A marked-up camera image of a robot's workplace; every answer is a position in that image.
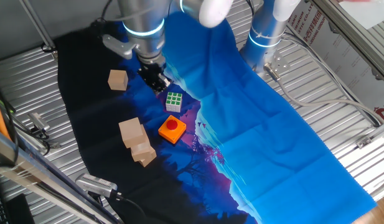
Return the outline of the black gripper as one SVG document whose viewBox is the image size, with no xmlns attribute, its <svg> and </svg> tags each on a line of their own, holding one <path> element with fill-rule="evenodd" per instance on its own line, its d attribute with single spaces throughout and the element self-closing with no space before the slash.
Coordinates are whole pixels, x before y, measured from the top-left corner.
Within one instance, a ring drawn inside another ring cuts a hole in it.
<svg viewBox="0 0 384 224">
<path fill-rule="evenodd" d="M 145 64 L 141 63 L 141 68 L 138 70 L 139 76 L 144 80 L 155 95 L 160 94 L 163 90 L 168 88 L 173 81 L 163 74 L 163 68 L 158 64 Z"/>
</svg>

